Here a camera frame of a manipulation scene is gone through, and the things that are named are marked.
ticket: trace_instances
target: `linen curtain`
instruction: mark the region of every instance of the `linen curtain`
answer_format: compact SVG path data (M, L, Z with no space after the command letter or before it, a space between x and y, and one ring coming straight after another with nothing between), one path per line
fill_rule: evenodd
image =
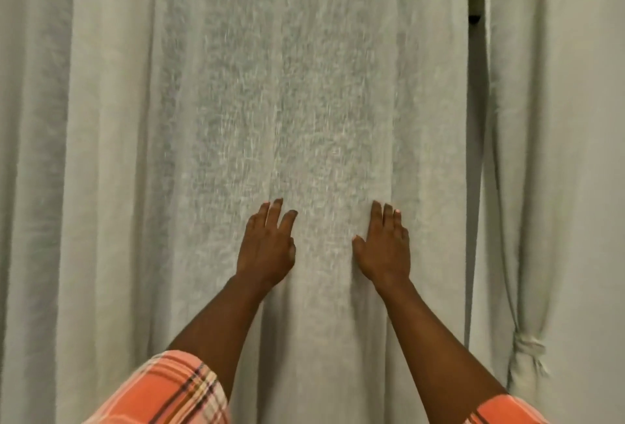
M497 237L491 241L502 242L515 329L509 391L535 405L546 374L544 333L566 263L586 128L601 87L596 47L603 1L486 2L487 143L494 171L486 167L485 174L494 175L496 191L486 187L485 195L497 196L488 220L498 210L500 223L488 228L487 220L482 227Z
M234 418L425 422L350 238L371 199L400 206L412 279L462 337L466 2L0 0L0 420L87 417L284 195L297 267Z

